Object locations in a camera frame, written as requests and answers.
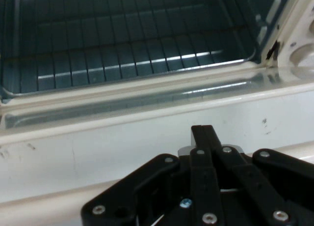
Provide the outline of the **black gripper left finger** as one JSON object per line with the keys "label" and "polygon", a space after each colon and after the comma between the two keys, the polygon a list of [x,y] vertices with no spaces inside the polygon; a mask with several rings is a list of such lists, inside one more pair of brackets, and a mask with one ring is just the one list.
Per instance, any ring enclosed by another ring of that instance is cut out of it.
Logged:
{"label": "black gripper left finger", "polygon": [[212,154],[221,146],[211,125],[192,126],[196,146],[160,154],[86,203],[85,226],[222,226],[225,216]]}

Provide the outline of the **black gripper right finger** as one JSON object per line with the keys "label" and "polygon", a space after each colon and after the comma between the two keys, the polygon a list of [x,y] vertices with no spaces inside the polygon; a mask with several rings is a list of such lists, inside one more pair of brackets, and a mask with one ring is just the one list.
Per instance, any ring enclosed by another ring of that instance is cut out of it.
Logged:
{"label": "black gripper right finger", "polygon": [[314,166],[271,149],[248,157],[223,146],[211,125],[202,127],[218,183],[234,188],[246,215],[258,226],[314,224]]}

